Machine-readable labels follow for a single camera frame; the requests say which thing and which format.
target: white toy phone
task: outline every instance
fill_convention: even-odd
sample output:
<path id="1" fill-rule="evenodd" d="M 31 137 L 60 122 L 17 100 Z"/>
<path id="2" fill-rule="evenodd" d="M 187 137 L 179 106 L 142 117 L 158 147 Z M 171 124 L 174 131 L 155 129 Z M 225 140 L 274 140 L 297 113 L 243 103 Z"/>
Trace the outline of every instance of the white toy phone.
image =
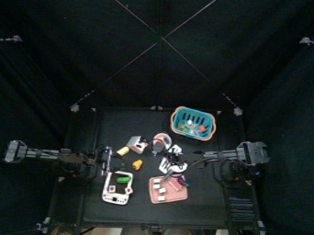
<path id="1" fill-rule="evenodd" d="M 103 186 L 102 198 L 106 202 L 116 205 L 124 205 L 128 201 L 128 196 L 132 193 L 132 173 L 115 172 L 108 173 Z"/>

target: black backdrop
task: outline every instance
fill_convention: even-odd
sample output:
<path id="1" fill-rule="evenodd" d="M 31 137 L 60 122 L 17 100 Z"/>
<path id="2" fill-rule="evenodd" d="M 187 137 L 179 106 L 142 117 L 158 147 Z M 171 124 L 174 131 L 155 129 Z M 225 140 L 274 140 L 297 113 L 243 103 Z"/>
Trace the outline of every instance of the black backdrop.
<path id="1" fill-rule="evenodd" d="M 249 139 L 271 146 L 262 185 L 269 225 L 313 231 L 313 46 L 298 43 L 313 35 L 313 9 L 310 0 L 1 2 L 0 38 L 23 38 L 0 42 L 1 152 L 11 140 L 63 147 L 78 101 L 237 104 Z M 1 175 L 9 182 L 9 169 Z"/>

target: pink tray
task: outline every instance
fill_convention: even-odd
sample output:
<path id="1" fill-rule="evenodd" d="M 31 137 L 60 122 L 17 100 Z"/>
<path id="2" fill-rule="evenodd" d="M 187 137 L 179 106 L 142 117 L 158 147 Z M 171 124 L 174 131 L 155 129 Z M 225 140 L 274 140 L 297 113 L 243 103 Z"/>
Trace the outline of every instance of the pink tray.
<path id="1" fill-rule="evenodd" d="M 187 188 L 183 186 L 179 191 L 176 191 L 171 184 L 168 182 L 160 183 L 160 187 L 166 188 L 166 193 L 160 194 L 159 189 L 154 188 L 154 180 L 155 179 L 163 179 L 163 176 L 150 178 L 150 183 L 148 183 L 148 188 L 150 188 L 150 196 L 151 196 L 151 201 L 154 204 L 158 203 L 167 203 L 167 202 L 174 202 L 174 201 L 180 201 L 187 199 Z M 164 196 L 166 200 L 159 201 L 158 197 Z"/>

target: pink object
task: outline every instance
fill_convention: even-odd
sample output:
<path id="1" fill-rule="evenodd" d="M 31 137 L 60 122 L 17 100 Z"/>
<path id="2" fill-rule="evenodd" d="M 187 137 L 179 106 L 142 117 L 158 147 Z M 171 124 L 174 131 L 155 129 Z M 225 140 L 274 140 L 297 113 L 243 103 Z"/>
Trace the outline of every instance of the pink object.
<path id="1" fill-rule="evenodd" d="M 115 185 L 110 186 L 110 192 L 114 193 L 115 192 Z"/>
<path id="2" fill-rule="evenodd" d="M 167 202 L 174 202 L 174 201 L 180 201 L 180 200 L 187 199 L 187 188 L 184 186 L 182 186 L 182 189 L 179 191 L 176 191 L 174 189 L 172 185 L 170 184 L 171 179 L 170 179 L 170 181 L 160 183 L 162 187 L 166 188 L 166 193 L 160 194 L 159 190 L 154 188 L 154 180 L 155 179 L 163 179 L 163 176 L 150 178 L 148 188 L 150 188 L 151 202 L 154 204 L 167 203 Z M 159 196 L 164 196 L 163 201 L 158 200 Z"/>
<path id="3" fill-rule="evenodd" d="M 131 187 L 127 187 L 124 190 L 126 190 L 127 195 L 130 195 L 132 193 L 132 188 Z"/>
<path id="4" fill-rule="evenodd" d="M 171 178 L 168 182 L 176 191 L 182 190 L 183 186 L 179 184 L 176 178 Z"/>

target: plastic laundry basket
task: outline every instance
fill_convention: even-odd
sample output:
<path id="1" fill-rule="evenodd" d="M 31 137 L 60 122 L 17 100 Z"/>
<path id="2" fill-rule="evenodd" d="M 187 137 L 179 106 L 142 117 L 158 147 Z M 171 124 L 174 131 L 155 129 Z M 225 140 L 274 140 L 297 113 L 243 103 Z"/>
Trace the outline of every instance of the plastic laundry basket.
<path id="1" fill-rule="evenodd" d="M 217 131 L 217 122 L 211 114 L 179 106 L 172 113 L 171 128 L 179 135 L 207 141 Z"/>

